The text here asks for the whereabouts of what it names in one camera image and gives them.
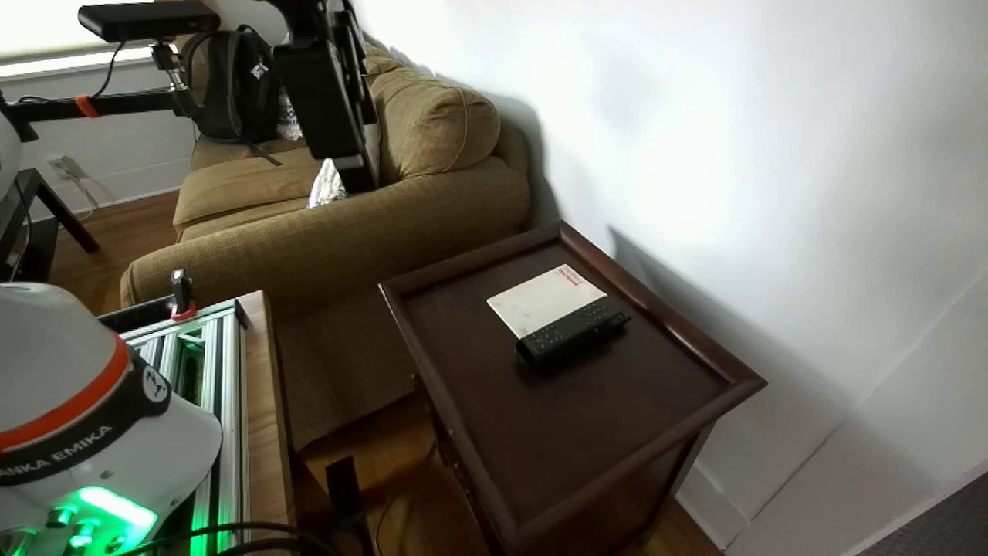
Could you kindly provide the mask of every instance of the couch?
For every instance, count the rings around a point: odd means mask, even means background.
[[[376,281],[513,235],[528,218],[528,149],[470,85],[376,49],[380,188],[305,207],[318,161],[299,142],[198,139],[177,243],[129,264],[125,307],[185,268],[200,304],[266,290],[294,449],[410,392],[410,360]]]

